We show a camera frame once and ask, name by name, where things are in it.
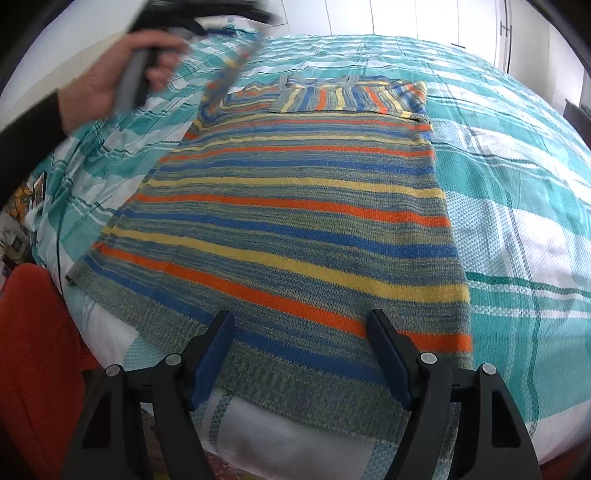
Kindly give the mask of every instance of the hand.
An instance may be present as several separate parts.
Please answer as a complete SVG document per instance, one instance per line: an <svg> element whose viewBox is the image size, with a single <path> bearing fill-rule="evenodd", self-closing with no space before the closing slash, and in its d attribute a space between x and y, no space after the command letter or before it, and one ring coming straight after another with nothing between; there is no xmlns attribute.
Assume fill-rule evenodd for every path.
<svg viewBox="0 0 591 480"><path fill-rule="evenodd" d="M69 135L86 122L108 118L113 111L119 78L134 50L152 47L176 51L160 54L158 64L146 70L152 89L162 90L180 63L180 54L187 51L187 42L162 30L142 30L126 35L89 70L57 93L63 131Z"/></svg>

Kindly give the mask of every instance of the striped knitted sweater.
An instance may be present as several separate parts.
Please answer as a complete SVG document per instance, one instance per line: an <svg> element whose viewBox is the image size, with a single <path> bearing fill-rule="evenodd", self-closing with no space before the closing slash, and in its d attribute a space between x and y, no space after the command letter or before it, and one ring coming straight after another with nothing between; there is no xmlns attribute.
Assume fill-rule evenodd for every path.
<svg viewBox="0 0 591 480"><path fill-rule="evenodd" d="M426 85L253 83L202 109L70 280L167 351L228 309L217 381L305 423L396 441L404 413L365 338L382 308L471 365L465 275L434 176Z"/></svg>

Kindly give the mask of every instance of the gray handle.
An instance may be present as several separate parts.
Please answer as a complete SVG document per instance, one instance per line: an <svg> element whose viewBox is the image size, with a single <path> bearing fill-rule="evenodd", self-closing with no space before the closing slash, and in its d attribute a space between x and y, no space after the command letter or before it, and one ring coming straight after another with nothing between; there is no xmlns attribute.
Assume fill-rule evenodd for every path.
<svg viewBox="0 0 591 480"><path fill-rule="evenodd" d="M193 37L193 33L189 30L181 27L172 27L167 30L172 35L177 35L190 40ZM158 53L166 51L164 49L159 50ZM148 48L142 48L136 50L131 57L129 63L125 66L117 90L115 91L115 100L113 101L113 113L118 115L127 115L136 106L136 98L142 82L147 82L144 77L146 68L148 67L148 60L150 58L150 50Z"/></svg>

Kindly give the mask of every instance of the plaid fabric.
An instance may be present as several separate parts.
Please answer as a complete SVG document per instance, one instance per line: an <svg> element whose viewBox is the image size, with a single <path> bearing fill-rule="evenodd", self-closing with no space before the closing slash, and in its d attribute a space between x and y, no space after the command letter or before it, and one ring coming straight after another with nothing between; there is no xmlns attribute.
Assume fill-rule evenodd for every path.
<svg viewBox="0 0 591 480"><path fill-rule="evenodd" d="M166 351L228 309L238 328L219 385L298 421L399 440L405 415L365 338L371 309L419 350L472 364L431 127L400 111L423 110L424 85L399 86L282 78L204 108L69 278Z"/></svg>
<svg viewBox="0 0 591 480"><path fill-rule="evenodd" d="M142 411L142 426L148 451L148 461L154 480L170 480L164 455L158 441L158 432L154 416ZM261 480L258 477L229 465L217 455L205 452L207 461L213 470L216 480Z"/></svg>
<svg viewBox="0 0 591 480"><path fill-rule="evenodd" d="M97 305L63 277L155 162L181 141L203 86L253 37L239 33L193 45L177 77L146 109L84 127L40 167L49 175L45 205L30 226L37 231L36 256L59 283L60 231L66 300L103 364L139 368L165 352L123 322L97 317ZM541 459L577 441L588 431L591 399L587 146L535 93L453 47L373 35L279 38L251 61L237 88L296 72L426 83L436 177L470 288L475 364L498 367ZM224 429L222 422L220 434ZM387 456L379 451L369 460L372 472Z"/></svg>

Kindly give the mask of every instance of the sweater sleeve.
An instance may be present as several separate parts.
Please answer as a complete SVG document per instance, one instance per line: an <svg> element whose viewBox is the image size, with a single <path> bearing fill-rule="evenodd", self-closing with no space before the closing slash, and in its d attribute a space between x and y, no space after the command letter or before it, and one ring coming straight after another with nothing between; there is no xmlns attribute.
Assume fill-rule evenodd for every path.
<svg viewBox="0 0 591 480"><path fill-rule="evenodd" d="M57 92L0 132L0 209L21 182L65 139Z"/></svg>

